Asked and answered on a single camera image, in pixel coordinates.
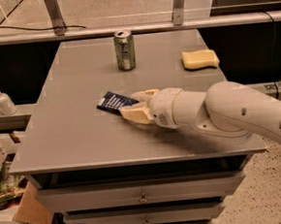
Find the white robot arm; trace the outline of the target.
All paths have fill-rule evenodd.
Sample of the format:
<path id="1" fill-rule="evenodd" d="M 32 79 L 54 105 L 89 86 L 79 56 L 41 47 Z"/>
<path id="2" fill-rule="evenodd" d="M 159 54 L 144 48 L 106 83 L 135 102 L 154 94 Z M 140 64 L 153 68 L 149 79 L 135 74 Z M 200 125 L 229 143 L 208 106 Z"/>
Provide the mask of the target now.
<path id="1" fill-rule="evenodd" d="M 216 82 L 202 92 L 152 89 L 134 93 L 132 98 L 137 102 L 119 112 L 138 124 L 186 126 L 226 138 L 256 133 L 281 144 L 281 101 L 241 83 Z"/>

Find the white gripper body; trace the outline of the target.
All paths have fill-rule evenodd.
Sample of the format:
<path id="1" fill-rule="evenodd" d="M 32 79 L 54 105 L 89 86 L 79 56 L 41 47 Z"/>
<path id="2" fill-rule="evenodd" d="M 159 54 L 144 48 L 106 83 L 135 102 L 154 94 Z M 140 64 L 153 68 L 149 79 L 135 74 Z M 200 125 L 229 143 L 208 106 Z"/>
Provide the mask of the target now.
<path id="1" fill-rule="evenodd" d="M 150 114 L 158 126 L 170 129 L 177 128 L 172 116 L 172 108 L 176 96 L 181 92 L 181 88 L 166 87 L 151 97 L 148 106 Z"/>

